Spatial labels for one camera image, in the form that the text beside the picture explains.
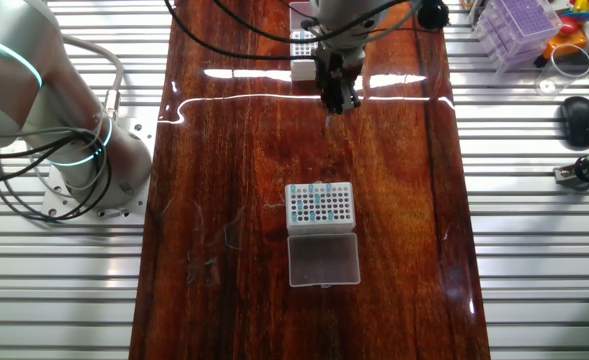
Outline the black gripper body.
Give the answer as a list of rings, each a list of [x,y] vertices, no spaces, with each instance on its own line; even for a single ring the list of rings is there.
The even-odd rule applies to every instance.
[[[353,86],[361,75],[365,61],[363,48],[354,51],[316,50],[316,83],[325,86],[331,81],[341,81]]]

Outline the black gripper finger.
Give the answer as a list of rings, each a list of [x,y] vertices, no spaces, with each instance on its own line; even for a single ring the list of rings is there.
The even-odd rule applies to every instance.
[[[344,112],[344,95],[340,82],[321,84],[321,100],[330,115],[341,115]]]
[[[342,85],[342,91],[344,95],[343,112],[357,109],[361,106],[361,100],[355,90],[354,84],[347,82]]]

